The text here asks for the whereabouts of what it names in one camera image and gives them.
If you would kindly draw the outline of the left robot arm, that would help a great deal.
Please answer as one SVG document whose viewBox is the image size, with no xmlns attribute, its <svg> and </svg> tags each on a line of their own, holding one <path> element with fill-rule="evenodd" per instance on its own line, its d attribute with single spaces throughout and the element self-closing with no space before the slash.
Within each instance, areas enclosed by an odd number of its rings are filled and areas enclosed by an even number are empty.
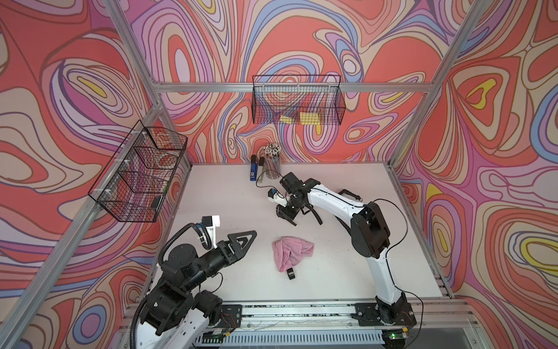
<svg viewBox="0 0 558 349">
<path fill-rule="evenodd" d="M 240 327 L 241 306 L 224 305 L 215 292 L 201 286 L 242 260 L 257 232 L 215 241 L 209 229 L 207 220 L 191 222 L 162 247 L 157 257 L 161 275 L 132 317 L 130 348 L 191 348 L 207 331 L 224 329 L 230 334 Z"/>
</svg>

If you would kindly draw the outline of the pink microfibre cloth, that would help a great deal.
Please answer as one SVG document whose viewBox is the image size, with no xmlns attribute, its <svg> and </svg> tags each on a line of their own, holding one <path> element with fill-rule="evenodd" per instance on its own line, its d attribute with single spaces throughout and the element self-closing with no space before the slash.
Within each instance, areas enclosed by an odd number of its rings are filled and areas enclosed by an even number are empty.
<svg viewBox="0 0 558 349">
<path fill-rule="evenodd" d="M 315 244 L 292 236 L 279 238 L 272 243 L 273 257 L 280 273 L 297 266 L 305 257 L 312 257 Z"/>
</svg>

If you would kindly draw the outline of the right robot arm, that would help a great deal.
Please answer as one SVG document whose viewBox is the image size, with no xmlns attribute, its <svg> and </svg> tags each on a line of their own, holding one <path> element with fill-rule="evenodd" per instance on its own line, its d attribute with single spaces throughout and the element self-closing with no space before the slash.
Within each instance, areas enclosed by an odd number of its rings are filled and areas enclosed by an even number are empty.
<svg viewBox="0 0 558 349">
<path fill-rule="evenodd" d="M 348 232 L 353 249 L 368 264 L 376 287 L 372 314 L 377 321 L 388 326 L 401 321 L 408 328 L 415 327 L 417 319 L 407 298 L 410 292 L 396 284 L 389 267 L 391 232 L 376 201 L 363 203 L 360 196 L 348 190 L 336 193 L 316 179 L 302 181 L 292 172 L 276 175 L 285 192 L 266 186 L 268 199 L 276 204 L 276 215 L 292 225 L 296 225 L 297 215 L 308 213 L 321 225 L 323 221 L 317 209 L 333 215 Z"/>
</svg>

